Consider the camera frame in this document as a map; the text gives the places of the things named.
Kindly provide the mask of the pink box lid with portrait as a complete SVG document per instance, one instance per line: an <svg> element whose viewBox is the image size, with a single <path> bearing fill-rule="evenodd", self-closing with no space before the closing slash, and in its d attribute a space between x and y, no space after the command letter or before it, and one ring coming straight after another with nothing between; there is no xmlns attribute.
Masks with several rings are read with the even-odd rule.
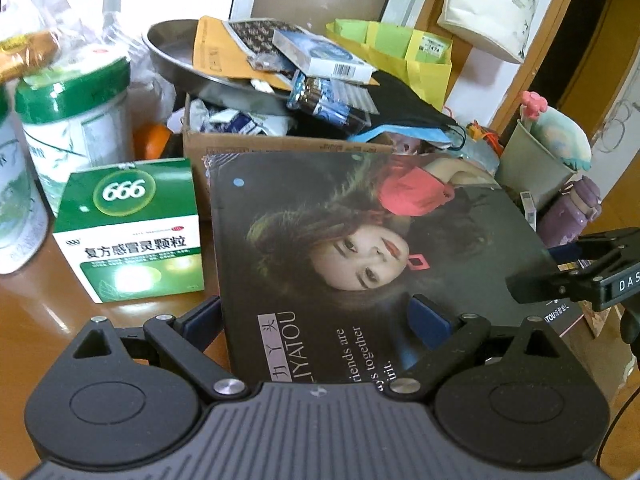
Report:
<svg viewBox="0 0 640 480"><path fill-rule="evenodd" d="M210 155L209 203L232 370L246 382L383 385L462 313L567 333L568 300L506 281L554 263L486 171L443 154Z"/></svg>

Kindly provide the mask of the purple water bottle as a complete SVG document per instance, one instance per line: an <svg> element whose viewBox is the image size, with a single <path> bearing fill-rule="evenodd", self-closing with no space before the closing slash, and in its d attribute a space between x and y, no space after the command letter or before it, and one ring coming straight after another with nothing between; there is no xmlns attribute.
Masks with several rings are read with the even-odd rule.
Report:
<svg viewBox="0 0 640 480"><path fill-rule="evenodd" d="M600 188L583 176L567 183L556 196L538 222L537 234L547 248L566 245L576 240L601 211Z"/></svg>

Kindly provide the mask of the white barcode small box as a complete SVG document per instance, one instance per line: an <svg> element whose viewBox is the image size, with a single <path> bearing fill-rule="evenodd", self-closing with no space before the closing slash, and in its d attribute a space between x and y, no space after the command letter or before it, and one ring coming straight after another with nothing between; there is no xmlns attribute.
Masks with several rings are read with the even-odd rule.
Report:
<svg viewBox="0 0 640 480"><path fill-rule="evenodd" d="M529 191L523 191L520 193L520 200L523 209L524 218L533 229L537 229L537 207L533 195Z"/></svg>

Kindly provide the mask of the green white medicine box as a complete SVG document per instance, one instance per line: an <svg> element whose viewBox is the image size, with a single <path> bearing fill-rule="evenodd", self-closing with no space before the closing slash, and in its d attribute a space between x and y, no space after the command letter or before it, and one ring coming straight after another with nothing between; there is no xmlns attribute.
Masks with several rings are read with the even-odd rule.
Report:
<svg viewBox="0 0 640 480"><path fill-rule="evenodd" d="M204 289L189 159L74 172L63 191L53 237L96 304Z"/></svg>

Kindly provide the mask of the grey green bucket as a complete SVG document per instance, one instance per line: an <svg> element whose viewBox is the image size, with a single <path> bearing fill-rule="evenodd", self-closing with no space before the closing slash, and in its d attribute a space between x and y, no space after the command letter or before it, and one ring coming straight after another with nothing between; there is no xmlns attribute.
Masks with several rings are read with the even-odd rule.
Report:
<svg viewBox="0 0 640 480"><path fill-rule="evenodd" d="M496 180L514 192L529 192L541 210L574 174L517 122L500 157Z"/></svg>

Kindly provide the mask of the pastel plush toy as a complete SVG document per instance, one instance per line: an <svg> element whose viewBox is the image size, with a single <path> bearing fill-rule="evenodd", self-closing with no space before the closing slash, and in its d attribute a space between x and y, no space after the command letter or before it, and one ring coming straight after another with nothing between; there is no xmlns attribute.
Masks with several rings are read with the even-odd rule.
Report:
<svg viewBox="0 0 640 480"><path fill-rule="evenodd" d="M592 154L585 131L551 107L543 96L523 91L520 119L524 128L565 166L574 171L590 169Z"/></svg>

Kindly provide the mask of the green white canister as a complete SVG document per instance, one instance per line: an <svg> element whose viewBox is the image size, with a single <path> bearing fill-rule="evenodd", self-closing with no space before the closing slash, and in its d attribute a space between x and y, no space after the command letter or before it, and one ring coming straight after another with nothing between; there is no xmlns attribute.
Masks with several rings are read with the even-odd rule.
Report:
<svg viewBox="0 0 640 480"><path fill-rule="evenodd" d="M74 172L134 159L129 84L125 55L90 47L17 83L15 110L53 212Z"/></svg>
<svg viewBox="0 0 640 480"><path fill-rule="evenodd" d="M1 274L11 274L38 252L49 229L43 205L26 156L18 140L6 89L1 87Z"/></svg>

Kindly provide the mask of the brown cardboard box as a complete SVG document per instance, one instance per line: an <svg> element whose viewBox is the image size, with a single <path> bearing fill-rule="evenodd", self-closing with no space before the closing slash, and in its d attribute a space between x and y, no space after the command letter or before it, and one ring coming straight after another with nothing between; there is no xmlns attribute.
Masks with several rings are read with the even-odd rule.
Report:
<svg viewBox="0 0 640 480"><path fill-rule="evenodd" d="M181 129L183 156L191 162L198 215L202 221L210 219L207 161L213 156L263 152L393 153L393 147L387 144L305 138L304 136L207 133L196 131L193 126L191 97L186 96Z"/></svg>

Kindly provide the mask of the black face mask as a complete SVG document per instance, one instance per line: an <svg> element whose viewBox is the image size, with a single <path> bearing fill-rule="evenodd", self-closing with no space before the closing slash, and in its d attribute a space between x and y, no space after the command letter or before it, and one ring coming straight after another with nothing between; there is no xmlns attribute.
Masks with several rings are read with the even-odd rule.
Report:
<svg viewBox="0 0 640 480"><path fill-rule="evenodd" d="M352 142L369 142L383 133L399 134L425 141L443 150L461 151L466 141L465 128L454 118L423 101L408 84L390 73L378 70L378 82L369 86L378 114L370 116L371 125L348 137Z"/></svg>

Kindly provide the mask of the battery pack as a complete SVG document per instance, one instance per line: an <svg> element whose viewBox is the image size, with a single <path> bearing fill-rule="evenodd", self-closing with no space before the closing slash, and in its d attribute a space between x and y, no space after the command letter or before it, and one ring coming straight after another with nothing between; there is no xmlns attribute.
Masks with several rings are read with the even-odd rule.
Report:
<svg viewBox="0 0 640 480"><path fill-rule="evenodd" d="M369 128L371 116L380 114L366 87L307 76L300 70L294 73L286 106L350 134Z"/></svg>

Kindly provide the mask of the yellow green paper bag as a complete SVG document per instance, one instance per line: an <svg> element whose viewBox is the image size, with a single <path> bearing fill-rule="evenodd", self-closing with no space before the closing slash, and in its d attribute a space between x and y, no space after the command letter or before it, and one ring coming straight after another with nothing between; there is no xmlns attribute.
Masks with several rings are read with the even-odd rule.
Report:
<svg viewBox="0 0 640 480"><path fill-rule="evenodd" d="M346 18L326 24L326 36L408 84L436 110L444 108L452 67L450 39L419 29Z"/></svg>

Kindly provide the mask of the white canvas tote bag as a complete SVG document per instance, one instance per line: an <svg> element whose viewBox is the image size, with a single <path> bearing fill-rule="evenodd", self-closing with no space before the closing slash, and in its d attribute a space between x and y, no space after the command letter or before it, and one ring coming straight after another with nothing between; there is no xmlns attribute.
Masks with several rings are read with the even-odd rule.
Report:
<svg viewBox="0 0 640 480"><path fill-rule="evenodd" d="M504 62L521 64L538 0L444 0L437 24Z"/></svg>

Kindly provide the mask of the orange envelope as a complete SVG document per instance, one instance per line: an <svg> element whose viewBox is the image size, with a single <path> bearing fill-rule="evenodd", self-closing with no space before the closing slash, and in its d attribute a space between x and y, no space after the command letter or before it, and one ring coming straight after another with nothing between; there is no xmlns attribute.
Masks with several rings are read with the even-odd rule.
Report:
<svg viewBox="0 0 640 480"><path fill-rule="evenodd" d="M247 54L218 18L203 16L198 20L192 64L196 70L209 76L224 77L233 82L256 79L268 82L273 89L291 90L291 85L282 77L253 70Z"/></svg>

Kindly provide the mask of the metal bowl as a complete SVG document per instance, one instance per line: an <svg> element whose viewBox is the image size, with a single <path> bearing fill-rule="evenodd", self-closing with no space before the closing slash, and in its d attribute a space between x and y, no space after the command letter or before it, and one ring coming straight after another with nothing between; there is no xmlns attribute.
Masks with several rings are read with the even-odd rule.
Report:
<svg viewBox="0 0 640 480"><path fill-rule="evenodd" d="M286 97L255 89L248 80L210 76L192 64L197 20L169 20L152 25L143 37L160 76L179 91L205 102L242 112L285 116Z"/></svg>

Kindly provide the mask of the blue white small box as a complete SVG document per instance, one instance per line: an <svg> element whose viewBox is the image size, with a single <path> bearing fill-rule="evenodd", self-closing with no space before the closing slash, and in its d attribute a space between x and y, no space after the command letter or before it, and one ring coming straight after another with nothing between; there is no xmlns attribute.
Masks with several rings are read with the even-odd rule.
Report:
<svg viewBox="0 0 640 480"><path fill-rule="evenodd" d="M335 42L306 32L276 30L272 44L306 76L368 84L375 68Z"/></svg>

